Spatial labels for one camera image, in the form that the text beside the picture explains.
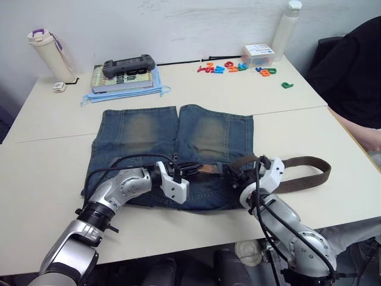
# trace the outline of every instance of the black game controller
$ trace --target black game controller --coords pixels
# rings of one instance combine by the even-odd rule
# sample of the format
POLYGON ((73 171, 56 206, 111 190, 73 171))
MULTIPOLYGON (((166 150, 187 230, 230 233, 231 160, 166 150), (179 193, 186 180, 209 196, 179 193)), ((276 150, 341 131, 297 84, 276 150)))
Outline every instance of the black game controller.
POLYGON ((112 79, 117 73, 141 73, 142 70, 153 70, 155 61, 150 55, 142 55, 138 58, 127 58, 125 60, 109 60, 103 64, 103 74, 112 79))

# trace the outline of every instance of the bottle cap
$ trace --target bottle cap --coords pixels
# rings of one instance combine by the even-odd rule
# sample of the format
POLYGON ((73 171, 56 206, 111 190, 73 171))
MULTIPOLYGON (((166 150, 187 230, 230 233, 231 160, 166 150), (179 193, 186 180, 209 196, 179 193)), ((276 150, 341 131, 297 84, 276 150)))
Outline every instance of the bottle cap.
POLYGON ((288 7, 290 10, 300 10, 302 8, 302 2, 298 0, 291 0, 288 2, 288 7))
POLYGON ((28 34, 29 44, 43 46, 54 40, 48 29, 37 29, 28 34))

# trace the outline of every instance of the denim jeans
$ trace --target denim jeans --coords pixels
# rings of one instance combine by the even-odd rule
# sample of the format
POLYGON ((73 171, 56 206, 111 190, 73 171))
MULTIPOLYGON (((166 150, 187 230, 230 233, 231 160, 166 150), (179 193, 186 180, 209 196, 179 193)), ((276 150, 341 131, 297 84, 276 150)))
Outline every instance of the denim jeans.
MULTIPOLYGON (((179 118, 175 107, 106 110, 92 144, 88 173, 109 167, 120 157, 137 153, 158 153, 172 157, 176 152, 178 163, 231 163, 239 157, 252 154, 253 134, 252 116, 218 113, 197 105, 181 107, 179 118)), ((158 160, 165 161, 159 157, 131 158, 120 162, 118 166, 141 166, 158 160)), ((110 172, 105 180, 117 172, 110 172)), ((101 173, 93 176, 89 189, 101 176, 101 173)), ((190 194, 184 204, 167 198, 159 188, 128 203, 190 211, 241 207, 239 194, 220 176, 197 174, 187 180, 190 182, 190 194)))

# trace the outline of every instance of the small white object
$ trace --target small white object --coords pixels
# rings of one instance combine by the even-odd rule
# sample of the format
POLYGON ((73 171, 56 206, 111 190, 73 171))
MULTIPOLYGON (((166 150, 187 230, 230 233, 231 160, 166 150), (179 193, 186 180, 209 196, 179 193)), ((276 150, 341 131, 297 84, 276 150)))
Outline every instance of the small white object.
POLYGON ((66 84, 64 82, 56 82, 53 86, 54 92, 64 92, 66 89, 66 84))
POLYGON ((254 267, 262 261, 261 246, 256 240, 235 243, 234 252, 244 265, 250 267, 254 267))
POLYGON ((161 186, 166 197, 171 200, 183 204, 189 195, 189 182, 185 179, 181 183, 176 183, 172 177, 167 174, 164 164, 161 161, 156 162, 161 173, 161 186))
MULTIPOLYGON (((280 158, 271 158, 271 166, 269 170, 266 170, 264 176, 260 179, 261 189, 265 189, 269 193, 272 193, 280 184, 283 172, 285 171, 285 165, 280 158)), ((241 193, 239 202, 241 205, 250 209, 249 204, 246 202, 248 196, 257 189, 257 183, 248 185, 241 193)))
POLYGON ((242 61, 248 66, 270 66, 275 56, 266 43, 256 43, 243 47, 242 61))

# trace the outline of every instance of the face mask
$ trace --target face mask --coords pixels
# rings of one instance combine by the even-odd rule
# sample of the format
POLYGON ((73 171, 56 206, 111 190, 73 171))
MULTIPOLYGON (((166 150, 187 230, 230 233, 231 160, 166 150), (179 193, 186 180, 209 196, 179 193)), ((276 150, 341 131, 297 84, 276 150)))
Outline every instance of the face mask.
POLYGON ((130 91, 116 91, 116 92, 105 92, 102 94, 86 94, 80 103, 81 106, 85 105, 88 102, 95 103, 105 100, 116 100, 117 98, 124 97, 138 97, 140 95, 146 94, 155 94, 157 92, 160 93, 160 97, 162 97, 167 92, 171 91, 171 88, 166 85, 161 85, 159 71, 156 68, 152 70, 152 79, 154 81, 154 86, 152 88, 141 88, 141 89, 132 89, 130 91))

